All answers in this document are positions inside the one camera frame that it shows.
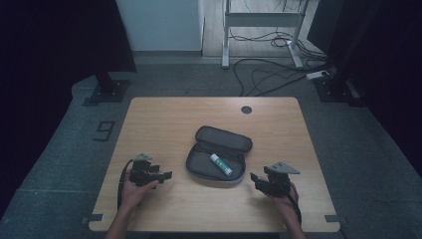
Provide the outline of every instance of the glue stick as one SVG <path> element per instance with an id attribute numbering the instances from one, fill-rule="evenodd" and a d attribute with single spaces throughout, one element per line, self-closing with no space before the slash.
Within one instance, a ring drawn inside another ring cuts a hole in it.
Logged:
<path id="1" fill-rule="evenodd" d="M 210 158 L 221 170 L 223 170 L 227 176 L 232 174 L 232 169 L 230 169 L 230 167 L 223 161 L 223 159 L 221 159 L 215 153 L 213 153 Z"/>

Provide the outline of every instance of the black curtain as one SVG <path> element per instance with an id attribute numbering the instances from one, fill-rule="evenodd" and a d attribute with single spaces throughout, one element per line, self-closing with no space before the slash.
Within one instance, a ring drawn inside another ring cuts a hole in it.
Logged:
<path id="1" fill-rule="evenodd" d="M 364 102 L 422 175 L 422 3 L 384 0 L 353 62 Z"/>
<path id="2" fill-rule="evenodd" d="M 113 0 L 0 2 L 3 214 L 72 100 L 72 85 L 103 72 L 135 72 Z"/>

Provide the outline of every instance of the gray floor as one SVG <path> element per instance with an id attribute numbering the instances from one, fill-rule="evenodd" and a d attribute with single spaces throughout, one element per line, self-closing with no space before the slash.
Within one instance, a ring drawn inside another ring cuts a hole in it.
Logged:
<path id="1" fill-rule="evenodd" d="M 90 217 L 106 174 L 130 100 L 134 97 L 237 97 L 240 85 L 218 60 L 135 57 L 138 72 L 112 73 L 130 80 L 121 103 L 84 107 L 97 85 L 94 77 L 74 85 L 68 112 L 26 180 L 16 191 L 0 224 L 0 238 L 104 238 L 89 229 Z M 254 69 L 280 70 L 250 62 L 237 70 L 245 92 Z M 287 76 L 292 72 L 283 71 Z M 289 80 L 271 78 L 265 91 Z M 336 233 L 308 238 L 422 238 L 422 180 L 367 108 L 321 103 L 305 79 L 266 97 L 295 97 L 304 114 L 316 155 L 340 218 Z M 107 141 L 98 132 L 114 121 Z M 129 233 L 128 238 L 144 238 Z M 277 234 L 152 234 L 150 238 L 279 238 Z"/>

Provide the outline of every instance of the white wall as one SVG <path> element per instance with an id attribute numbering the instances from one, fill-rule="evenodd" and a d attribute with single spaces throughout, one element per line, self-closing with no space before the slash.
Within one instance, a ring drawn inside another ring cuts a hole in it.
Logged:
<path id="1" fill-rule="evenodd" d="M 116 0 L 133 51 L 201 51 L 203 0 Z"/>

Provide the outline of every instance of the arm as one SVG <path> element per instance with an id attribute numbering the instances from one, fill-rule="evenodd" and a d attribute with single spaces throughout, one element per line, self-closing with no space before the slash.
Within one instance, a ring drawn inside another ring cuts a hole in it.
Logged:
<path id="1" fill-rule="evenodd" d="M 295 185 L 292 184 L 291 195 L 296 201 L 299 200 L 299 196 L 296 192 Z M 282 216 L 283 221 L 286 224 L 289 235 L 292 239 L 305 239 L 305 233 L 302 230 L 301 224 L 299 223 L 295 209 L 290 202 L 289 198 L 285 197 L 273 197 L 269 196 L 276 204 L 277 210 Z"/>
<path id="2" fill-rule="evenodd" d="M 121 196 L 121 206 L 109 227 L 105 239 L 123 239 L 125 237 L 131 214 L 146 192 L 157 184 L 158 181 L 152 181 L 144 186 L 137 187 L 128 180 L 128 173 L 126 173 Z"/>

